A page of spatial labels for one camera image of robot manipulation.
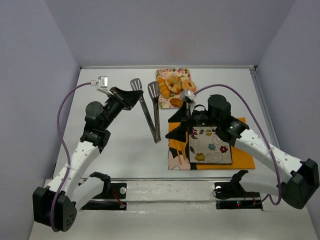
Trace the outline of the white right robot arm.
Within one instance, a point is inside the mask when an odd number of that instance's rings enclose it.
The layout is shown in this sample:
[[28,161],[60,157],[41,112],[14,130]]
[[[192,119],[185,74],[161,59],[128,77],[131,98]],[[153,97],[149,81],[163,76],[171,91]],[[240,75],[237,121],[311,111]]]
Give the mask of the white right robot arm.
[[225,183],[227,193],[259,192],[284,200],[295,209],[302,209],[320,186],[318,164],[293,157],[257,135],[245,122],[231,115],[231,104],[219,94],[211,95],[207,108],[192,106],[194,94],[168,122],[166,139],[185,143],[182,152],[190,164],[231,165],[236,150],[247,153],[275,173],[275,177],[254,178],[248,170],[240,170]]

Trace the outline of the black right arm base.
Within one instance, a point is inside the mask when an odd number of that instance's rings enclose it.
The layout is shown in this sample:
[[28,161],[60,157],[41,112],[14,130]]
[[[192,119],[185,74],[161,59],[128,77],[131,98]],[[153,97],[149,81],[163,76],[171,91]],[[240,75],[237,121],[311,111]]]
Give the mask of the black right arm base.
[[260,193],[244,191],[229,181],[216,182],[212,195],[216,199],[217,210],[263,209]]

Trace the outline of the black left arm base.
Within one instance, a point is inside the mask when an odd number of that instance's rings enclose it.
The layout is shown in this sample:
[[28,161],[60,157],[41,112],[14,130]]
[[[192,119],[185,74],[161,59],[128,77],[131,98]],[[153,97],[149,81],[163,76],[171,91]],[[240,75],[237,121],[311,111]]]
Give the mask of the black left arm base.
[[127,183],[112,182],[110,190],[103,192],[91,199],[81,209],[92,211],[125,211]]

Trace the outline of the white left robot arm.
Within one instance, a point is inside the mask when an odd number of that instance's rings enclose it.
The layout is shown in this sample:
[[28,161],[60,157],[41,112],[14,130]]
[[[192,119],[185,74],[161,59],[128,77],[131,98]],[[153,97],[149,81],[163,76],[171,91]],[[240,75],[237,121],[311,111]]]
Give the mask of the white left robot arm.
[[102,104],[90,102],[85,108],[83,134],[61,171],[44,187],[32,194],[34,221],[54,232],[66,232],[74,224],[78,211],[93,197],[109,192],[111,178],[93,172],[79,184],[90,164],[102,153],[111,133],[108,127],[123,110],[130,111],[143,96],[142,90],[121,90],[112,87],[108,99]]

